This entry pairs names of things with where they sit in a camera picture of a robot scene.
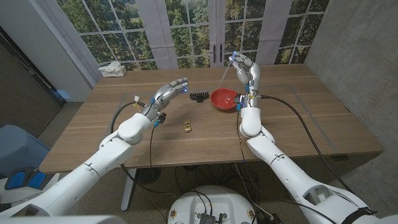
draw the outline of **yellow toy car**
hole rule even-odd
[[[185,128],[185,132],[186,133],[189,133],[189,132],[192,131],[191,124],[190,124],[189,120],[185,120],[183,122],[183,124],[184,124],[184,128]]]

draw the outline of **door handle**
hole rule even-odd
[[[213,63],[216,63],[216,45],[213,46]]]
[[[220,44],[220,62],[223,61],[223,45]]]

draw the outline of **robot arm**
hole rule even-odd
[[[258,65],[236,52],[229,60],[236,69],[239,80],[246,85],[246,94],[240,97],[243,104],[240,130],[243,135],[251,137],[247,141],[250,150],[271,167],[294,200],[326,215],[335,223],[342,223],[346,217],[358,211],[366,215],[353,223],[378,221],[360,198],[347,190],[312,179],[275,145],[272,134],[261,125],[261,111],[257,108],[260,79]],[[310,209],[300,208],[310,223],[331,223]]]
[[[87,161],[38,197],[0,213],[0,218],[67,214],[102,176],[131,156],[134,145],[142,140],[142,131],[149,129],[153,121],[158,121],[157,118],[162,116],[160,111],[172,98],[186,92],[187,85],[187,78],[164,85],[142,114],[136,113],[123,122],[118,130],[101,142],[98,151]]]
[[[241,53],[234,52],[229,57],[230,63],[236,69],[239,81],[246,86],[246,93],[240,97],[242,123],[240,130],[246,137],[255,136],[264,128],[261,126],[261,111],[258,108],[258,90],[260,86],[260,69],[256,62],[252,62]]]

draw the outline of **white wall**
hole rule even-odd
[[[90,87],[29,1],[0,1],[0,26],[66,101],[87,98]]]
[[[343,176],[378,217],[398,211],[397,12],[396,0],[331,0],[304,62],[383,145]]]

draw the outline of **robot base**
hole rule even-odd
[[[221,219],[222,224],[249,224],[252,223],[254,216],[253,206],[242,195],[226,187],[217,185],[205,185],[196,188],[197,192],[205,194],[211,201],[196,192],[187,192],[177,199],[168,214],[168,224],[175,223],[219,223]]]

